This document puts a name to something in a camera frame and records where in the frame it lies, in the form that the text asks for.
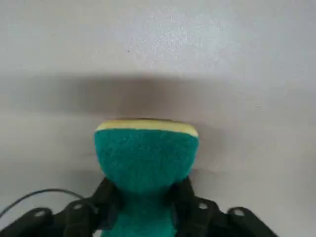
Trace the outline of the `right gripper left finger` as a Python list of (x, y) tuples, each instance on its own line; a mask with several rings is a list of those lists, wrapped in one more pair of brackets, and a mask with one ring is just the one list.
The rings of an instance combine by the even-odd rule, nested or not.
[(123, 208), (118, 188), (104, 178), (92, 196), (55, 189), (77, 197), (54, 214), (47, 207), (34, 208), (4, 228), (6, 237), (91, 237), (97, 230), (110, 230)]

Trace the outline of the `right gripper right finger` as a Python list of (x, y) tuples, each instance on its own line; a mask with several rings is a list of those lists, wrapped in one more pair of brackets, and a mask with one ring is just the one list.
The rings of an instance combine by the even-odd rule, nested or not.
[(220, 210), (214, 201), (197, 197), (189, 177), (172, 185), (172, 223), (177, 237), (276, 237), (251, 210)]

